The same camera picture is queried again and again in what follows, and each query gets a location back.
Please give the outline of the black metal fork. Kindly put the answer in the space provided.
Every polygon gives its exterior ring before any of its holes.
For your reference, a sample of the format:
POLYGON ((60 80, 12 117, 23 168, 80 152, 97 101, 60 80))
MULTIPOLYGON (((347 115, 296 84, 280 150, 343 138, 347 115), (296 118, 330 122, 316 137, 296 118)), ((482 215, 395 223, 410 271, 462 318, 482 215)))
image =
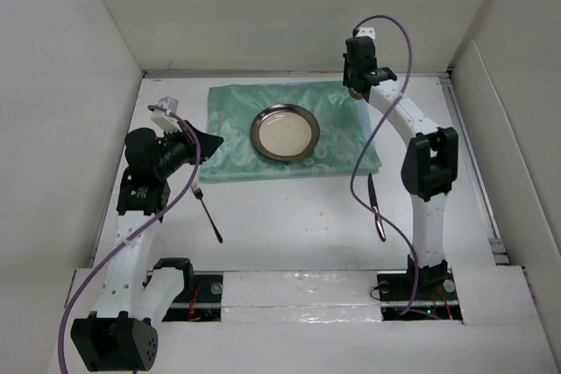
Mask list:
POLYGON ((212 216, 210 215, 210 212, 208 211, 208 209, 207 209, 207 207, 206 207, 206 204, 204 203, 204 200, 203 200, 203 191, 202 191, 202 189, 198 186, 198 183, 197 183, 197 182, 195 182, 195 181, 193 182, 193 184, 192 184, 192 186, 191 186, 191 190, 192 190, 192 193, 193 193, 194 197, 201 203, 202 208, 203 208, 203 210, 204 210, 206 216, 207 216, 208 219, 209 219, 209 223, 210 223, 210 225, 211 225, 211 228, 212 228, 213 231, 214 231, 214 234, 215 234, 215 236, 216 236, 216 238, 217 238, 217 241, 218 241, 219 243, 223 243, 223 242, 224 242, 224 239, 223 239, 222 235, 220 234, 219 229, 217 228, 216 224, 214 223, 214 220, 212 219, 212 216))

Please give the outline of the green satin placemat cloth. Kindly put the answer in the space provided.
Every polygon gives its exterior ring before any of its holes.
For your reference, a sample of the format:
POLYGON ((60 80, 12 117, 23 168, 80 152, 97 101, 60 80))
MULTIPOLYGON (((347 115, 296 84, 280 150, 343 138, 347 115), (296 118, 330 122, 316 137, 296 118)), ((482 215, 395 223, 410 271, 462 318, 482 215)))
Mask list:
POLYGON ((224 142, 202 165, 199 179, 225 182, 347 175, 372 131, 368 105, 352 99, 339 81, 210 88, 207 132, 224 142), (321 130, 314 151, 288 163, 259 153, 250 138, 254 118, 281 103, 310 111, 321 130))

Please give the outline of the round metal plate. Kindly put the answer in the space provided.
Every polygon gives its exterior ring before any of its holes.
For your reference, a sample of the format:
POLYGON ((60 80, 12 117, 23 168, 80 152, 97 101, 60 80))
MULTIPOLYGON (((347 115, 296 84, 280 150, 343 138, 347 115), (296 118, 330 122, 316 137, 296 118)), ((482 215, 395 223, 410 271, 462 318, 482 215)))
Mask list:
POLYGON ((279 103, 267 107, 253 119, 250 139, 263 156, 290 162, 305 158, 316 147, 320 125, 302 106, 279 103))

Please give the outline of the black knife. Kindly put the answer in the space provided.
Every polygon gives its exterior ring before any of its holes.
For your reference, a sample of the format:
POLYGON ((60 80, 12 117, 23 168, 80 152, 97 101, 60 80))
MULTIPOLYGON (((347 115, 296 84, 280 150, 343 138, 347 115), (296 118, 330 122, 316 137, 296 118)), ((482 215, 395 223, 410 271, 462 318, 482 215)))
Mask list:
POLYGON ((373 183, 373 175, 371 173, 367 176, 367 190, 368 190, 368 198, 370 202, 370 207, 374 212, 374 224, 376 228, 376 232, 382 242, 386 242, 387 236, 383 227, 383 222, 380 216, 380 209, 378 198, 375 190, 375 186, 373 183))

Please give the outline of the metal cup with cork base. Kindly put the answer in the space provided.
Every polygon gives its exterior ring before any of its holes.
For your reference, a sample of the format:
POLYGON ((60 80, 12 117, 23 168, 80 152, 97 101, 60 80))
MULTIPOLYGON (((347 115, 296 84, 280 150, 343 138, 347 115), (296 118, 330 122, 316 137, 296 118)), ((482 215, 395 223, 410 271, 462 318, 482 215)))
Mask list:
POLYGON ((349 95, 356 100, 363 100, 363 96, 358 93, 354 88, 348 88, 349 95))

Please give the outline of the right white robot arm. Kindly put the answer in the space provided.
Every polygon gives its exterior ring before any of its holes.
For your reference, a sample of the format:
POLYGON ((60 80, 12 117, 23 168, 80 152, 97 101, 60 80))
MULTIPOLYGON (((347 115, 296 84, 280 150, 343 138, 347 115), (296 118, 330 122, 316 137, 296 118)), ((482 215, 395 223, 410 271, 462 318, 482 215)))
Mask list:
POLYGON ((448 274, 444 255, 444 208, 458 177, 458 134, 443 128, 400 92, 387 67, 379 67, 374 30, 361 28, 345 41, 343 84, 383 114, 406 146, 401 181, 413 209, 413 250, 405 287, 417 299, 433 293, 448 274))

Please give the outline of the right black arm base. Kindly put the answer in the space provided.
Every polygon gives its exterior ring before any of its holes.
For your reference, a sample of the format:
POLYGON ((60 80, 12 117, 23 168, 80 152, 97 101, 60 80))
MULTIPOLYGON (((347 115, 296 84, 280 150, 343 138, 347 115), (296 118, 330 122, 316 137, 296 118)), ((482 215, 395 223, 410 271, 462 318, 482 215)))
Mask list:
POLYGON ((411 301, 413 276, 404 271, 378 272, 371 298, 380 303, 383 321, 462 321, 453 274, 430 285, 420 284, 411 301))

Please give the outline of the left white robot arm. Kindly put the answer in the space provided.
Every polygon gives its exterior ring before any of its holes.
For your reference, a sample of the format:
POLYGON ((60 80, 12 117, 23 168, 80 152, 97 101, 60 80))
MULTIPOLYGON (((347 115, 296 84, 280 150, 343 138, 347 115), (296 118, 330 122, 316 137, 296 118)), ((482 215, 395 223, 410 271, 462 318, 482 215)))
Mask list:
POLYGON ((102 291, 70 336, 90 372, 148 371, 156 360, 158 326, 174 300, 195 292, 188 258, 162 258, 149 265, 150 250, 166 210, 172 206, 168 178, 185 164, 199 166, 223 138, 189 122, 157 136, 150 128, 124 139, 127 166, 117 198, 115 248, 103 263, 102 291))

